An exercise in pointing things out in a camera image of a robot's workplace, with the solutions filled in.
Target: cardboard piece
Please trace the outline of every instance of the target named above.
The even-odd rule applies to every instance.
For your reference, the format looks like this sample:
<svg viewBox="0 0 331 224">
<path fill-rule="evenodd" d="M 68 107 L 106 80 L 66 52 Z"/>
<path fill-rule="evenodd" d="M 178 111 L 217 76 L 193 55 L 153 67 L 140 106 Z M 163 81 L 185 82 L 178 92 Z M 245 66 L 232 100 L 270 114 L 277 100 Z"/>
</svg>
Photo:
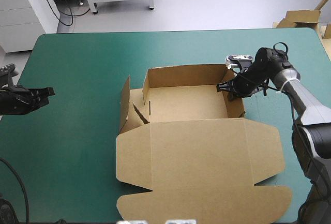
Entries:
<svg viewBox="0 0 331 224">
<path fill-rule="evenodd" d="M 122 196 L 117 208 L 150 224 L 272 223 L 291 191 L 255 184 L 283 169 L 275 127 L 244 118 L 149 123 L 117 137 L 116 176 L 153 191 Z"/>
<path fill-rule="evenodd" d="M 321 12 L 319 10 L 287 11 L 286 19 L 295 23 L 318 23 Z"/>
<path fill-rule="evenodd" d="M 123 87 L 121 115 L 126 117 L 121 118 L 120 133 L 149 122 L 241 117 L 242 99 L 229 102 L 228 93 L 216 90 L 217 83 L 233 77 L 218 64 L 149 69 L 142 90 L 130 90 L 129 80 Z"/>
<path fill-rule="evenodd" d="M 288 28 L 288 27 L 296 27 L 297 24 L 289 21 L 288 19 L 282 19 L 276 26 L 276 28 Z"/>
<path fill-rule="evenodd" d="M 276 28 L 309 27 L 320 36 L 318 26 L 320 14 L 319 10 L 287 11 L 286 17 L 278 23 Z"/>
<path fill-rule="evenodd" d="M 331 39 L 331 24 L 326 26 L 325 33 L 323 35 L 323 39 Z"/>
</svg>

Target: box lid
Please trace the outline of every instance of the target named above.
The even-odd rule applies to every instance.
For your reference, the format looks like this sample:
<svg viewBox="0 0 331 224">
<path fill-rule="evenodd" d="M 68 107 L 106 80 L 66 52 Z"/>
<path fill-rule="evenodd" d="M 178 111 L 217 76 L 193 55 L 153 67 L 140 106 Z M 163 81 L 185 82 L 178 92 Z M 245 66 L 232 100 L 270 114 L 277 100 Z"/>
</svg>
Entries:
<svg viewBox="0 0 331 224">
<path fill-rule="evenodd" d="M 286 19 L 295 23 L 318 23 L 321 12 L 319 10 L 287 11 Z"/>
<path fill-rule="evenodd" d="M 286 187 L 255 186 L 284 169 L 277 129 L 244 118 L 143 125 L 117 137 L 116 155 L 118 180 L 153 190 L 121 197 L 117 206 L 124 219 L 211 223 L 216 217 L 236 219 L 237 211 L 249 219 L 258 209 L 256 223 L 271 223 L 290 203 Z"/>
</svg>

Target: cardboard flap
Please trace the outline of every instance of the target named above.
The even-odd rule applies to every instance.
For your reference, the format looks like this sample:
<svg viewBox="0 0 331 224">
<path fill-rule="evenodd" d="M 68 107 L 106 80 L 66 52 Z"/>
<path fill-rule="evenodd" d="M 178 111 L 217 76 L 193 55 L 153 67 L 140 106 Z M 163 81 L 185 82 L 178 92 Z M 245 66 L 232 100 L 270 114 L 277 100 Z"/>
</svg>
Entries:
<svg viewBox="0 0 331 224">
<path fill-rule="evenodd" d="M 323 39 L 331 39 L 331 24 L 326 26 L 325 33 L 323 35 Z"/>
<path fill-rule="evenodd" d="M 226 66 L 219 64 L 179 65 L 149 69 L 143 86 L 144 100 L 147 98 L 149 88 L 216 85 L 226 71 Z"/>
<path fill-rule="evenodd" d="M 276 127 L 244 119 L 254 184 L 285 168 L 283 150 Z"/>
<path fill-rule="evenodd" d="M 117 136 L 116 177 L 121 182 L 152 189 L 149 124 Z"/>
<path fill-rule="evenodd" d="M 320 13 L 319 10 L 287 11 L 285 18 L 295 23 L 318 23 Z"/>
<path fill-rule="evenodd" d="M 289 21 L 288 19 L 282 19 L 276 26 L 276 28 L 288 28 L 288 27 L 296 27 L 297 24 L 295 22 Z"/>
<path fill-rule="evenodd" d="M 196 219 L 199 224 L 267 224 L 279 219 L 291 202 L 283 186 L 183 189 L 122 196 L 117 208 L 124 220 L 164 224 L 168 219 Z"/>
<path fill-rule="evenodd" d="M 253 185 L 242 118 L 149 125 L 153 190 Z"/>
<path fill-rule="evenodd" d="M 129 130 L 132 130 L 136 127 L 140 127 L 144 125 L 145 123 L 142 121 L 142 119 L 137 114 L 134 104 L 137 106 L 138 109 L 144 109 L 144 101 L 142 99 L 141 89 L 131 89 L 130 90 L 130 99 L 128 103 L 128 113 L 126 121 L 124 122 L 124 126 L 121 128 L 119 133 L 124 133 Z"/>
<path fill-rule="evenodd" d="M 125 81 L 121 92 L 121 115 L 119 118 L 119 130 L 121 130 L 124 127 L 125 123 L 128 120 L 129 101 L 130 101 L 130 76 L 128 76 L 127 80 Z"/>
<path fill-rule="evenodd" d="M 149 70 L 147 71 L 145 81 L 144 81 L 144 85 L 143 85 L 143 99 L 144 99 L 145 104 L 147 104 L 147 102 L 148 102 L 147 98 L 148 98 L 148 91 L 149 91 L 149 76 L 148 76 Z"/>
<path fill-rule="evenodd" d="M 136 111 L 137 115 L 140 117 L 141 121 L 144 123 L 144 124 L 148 124 L 149 121 L 147 120 L 147 118 L 142 114 L 142 111 L 140 111 L 138 109 L 138 107 L 134 104 L 134 102 L 132 102 L 133 104 L 133 107 L 134 107 L 134 110 Z"/>
<path fill-rule="evenodd" d="M 225 73 L 222 83 L 226 82 L 228 80 L 231 80 L 235 77 L 234 73 L 231 70 L 227 70 Z M 225 106 L 228 112 L 228 118 L 238 118 L 242 117 L 244 115 L 245 109 L 244 109 L 244 103 L 242 98 L 236 98 L 232 101 L 228 100 L 228 94 L 229 92 L 222 91 Z"/>
</svg>

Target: white cabinet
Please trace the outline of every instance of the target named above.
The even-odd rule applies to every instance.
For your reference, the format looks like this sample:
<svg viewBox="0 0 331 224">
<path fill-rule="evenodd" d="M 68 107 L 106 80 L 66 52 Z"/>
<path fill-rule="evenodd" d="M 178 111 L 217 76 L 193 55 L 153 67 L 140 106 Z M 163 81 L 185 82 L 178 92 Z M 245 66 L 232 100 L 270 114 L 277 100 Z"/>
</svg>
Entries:
<svg viewBox="0 0 331 224">
<path fill-rule="evenodd" d="M 54 0 L 48 0 L 55 14 Z M 58 19 L 46 0 L 0 0 L 0 46 L 5 52 L 32 50 L 42 34 L 56 33 Z"/>
</svg>

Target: green table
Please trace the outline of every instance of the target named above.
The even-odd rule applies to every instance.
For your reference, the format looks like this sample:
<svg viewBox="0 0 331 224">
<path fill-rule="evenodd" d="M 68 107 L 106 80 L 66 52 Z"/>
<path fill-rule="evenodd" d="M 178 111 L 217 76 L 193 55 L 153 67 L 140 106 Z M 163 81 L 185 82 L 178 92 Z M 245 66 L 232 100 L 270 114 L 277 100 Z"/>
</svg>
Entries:
<svg viewBox="0 0 331 224">
<path fill-rule="evenodd" d="M 279 41 L 289 45 L 302 83 L 331 106 L 331 63 L 308 28 L 41 36 L 20 83 L 51 86 L 56 95 L 48 106 L 26 116 L 5 116 L 0 124 L 0 155 L 26 184 L 31 221 L 116 221 L 117 198 L 143 190 L 115 177 L 120 92 L 129 74 L 132 87 L 138 88 L 150 67 L 223 63 L 228 54 L 255 55 L 258 48 Z M 280 131 L 286 170 L 263 184 L 292 188 L 291 207 L 280 221 L 293 221 L 310 183 L 292 149 L 290 103 L 273 91 L 244 103 L 247 118 Z M 24 221 L 18 183 L 4 166 L 0 175 L 0 192 Z"/>
</svg>

